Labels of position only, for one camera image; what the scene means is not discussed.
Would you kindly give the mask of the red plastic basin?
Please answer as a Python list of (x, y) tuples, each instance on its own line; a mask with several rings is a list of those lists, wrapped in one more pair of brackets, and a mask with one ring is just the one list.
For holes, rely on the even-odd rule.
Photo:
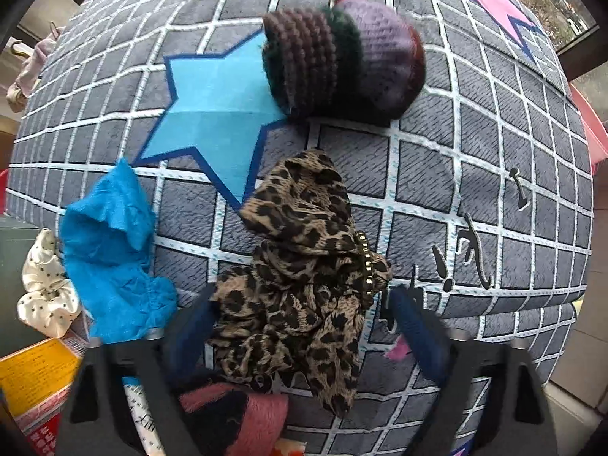
[(592, 109), (592, 105), (577, 90), (574, 84), (569, 84), (570, 91), (576, 107), (578, 108), (587, 140), (589, 144), (589, 159), (591, 160), (592, 173), (595, 168), (608, 158), (608, 136), (601, 119)]

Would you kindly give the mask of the purple brown knitted hat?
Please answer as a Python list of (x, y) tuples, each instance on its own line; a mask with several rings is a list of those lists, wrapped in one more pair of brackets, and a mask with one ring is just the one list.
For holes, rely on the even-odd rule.
[(263, 66), (279, 108), (293, 119), (399, 119), (426, 81), (413, 25), (373, 0), (336, 0), (263, 17)]

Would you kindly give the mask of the pink black knitted cuff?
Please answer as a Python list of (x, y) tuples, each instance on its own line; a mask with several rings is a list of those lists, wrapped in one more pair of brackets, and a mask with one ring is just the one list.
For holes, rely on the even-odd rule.
[(274, 451), (288, 417), (288, 397), (228, 383), (181, 394), (184, 423), (202, 455), (260, 455)]

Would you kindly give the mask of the blue crinkled cloth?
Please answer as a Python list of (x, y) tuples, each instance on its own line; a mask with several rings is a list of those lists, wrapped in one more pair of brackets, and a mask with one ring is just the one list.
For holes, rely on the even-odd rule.
[(64, 266), (105, 344), (142, 339), (177, 310), (177, 291), (149, 274), (155, 212), (126, 160), (67, 206), (60, 225)]

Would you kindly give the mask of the red yellow cardboard box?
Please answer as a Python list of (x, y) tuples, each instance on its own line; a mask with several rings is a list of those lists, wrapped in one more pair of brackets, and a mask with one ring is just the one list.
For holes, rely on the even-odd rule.
[(64, 402), (88, 343), (73, 331), (1, 359), (1, 389), (19, 433), (37, 455), (54, 455)]

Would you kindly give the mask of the grey storage box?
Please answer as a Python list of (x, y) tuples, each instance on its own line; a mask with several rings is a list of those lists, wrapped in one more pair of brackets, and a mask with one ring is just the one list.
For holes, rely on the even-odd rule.
[(35, 241), (38, 228), (9, 216), (0, 228), (0, 355), (22, 350), (45, 339), (36, 329), (17, 318), (16, 305), (25, 293), (22, 267)]

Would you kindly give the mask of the grey checked mattress cover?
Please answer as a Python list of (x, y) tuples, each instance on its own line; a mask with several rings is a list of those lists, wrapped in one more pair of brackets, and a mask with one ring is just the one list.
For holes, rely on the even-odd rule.
[[(177, 311), (260, 237), (239, 211), (275, 165), (318, 149), (342, 177), (356, 228), (391, 266), (359, 337), (359, 383), (344, 417), (306, 379), (268, 391), (213, 372), (182, 386), (162, 364), (167, 325), (88, 343), (62, 406), (54, 455), (202, 455), (181, 394), (228, 383), (288, 397), (271, 455), (553, 455), (544, 392), (576, 319), (591, 260), (589, 144), (538, 17), (518, 0), (373, 0), (415, 27), (426, 81), (384, 126), (293, 119), (263, 66), (263, 17), (336, 0), (84, 0), (20, 112), (7, 216), (60, 225), (120, 160), (155, 212), (149, 274)], [(447, 329), (456, 361), (441, 388), (400, 336), (388, 297), (404, 285)]]

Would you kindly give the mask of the white polka dot scrunchie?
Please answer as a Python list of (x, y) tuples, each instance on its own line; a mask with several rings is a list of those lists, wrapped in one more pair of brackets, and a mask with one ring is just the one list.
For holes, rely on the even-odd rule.
[(27, 253), (22, 283), (26, 293), (16, 303), (17, 318), (48, 338), (63, 338), (81, 314), (81, 300), (49, 228), (42, 228)]

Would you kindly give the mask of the leopard print scarf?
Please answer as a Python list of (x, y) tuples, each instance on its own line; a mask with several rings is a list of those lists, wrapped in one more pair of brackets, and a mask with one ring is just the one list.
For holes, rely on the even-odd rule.
[(318, 149), (279, 161), (242, 205), (261, 241), (210, 298), (208, 341), (228, 378), (266, 392), (275, 376), (301, 374), (330, 413), (352, 408), (365, 316), (392, 271), (351, 212), (342, 177)]

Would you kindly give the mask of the pink cloth on rack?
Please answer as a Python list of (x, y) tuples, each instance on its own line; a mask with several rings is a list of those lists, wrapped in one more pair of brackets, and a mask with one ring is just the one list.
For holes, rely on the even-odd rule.
[(57, 27), (54, 23), (49, 24), (49, 29), (49, 34), (35, 44), (32, 52), (22, 51), (19, 48), (22, 44), (20, 40), (15, 40), (10, 45), (9, 52), (23, 58), (20, 72), (6, 92), (8, 106), (14, 113), (22, 112), (26, 108), (36, 84), (40, 81), (41, 69), (64, 31), (64, 27)]

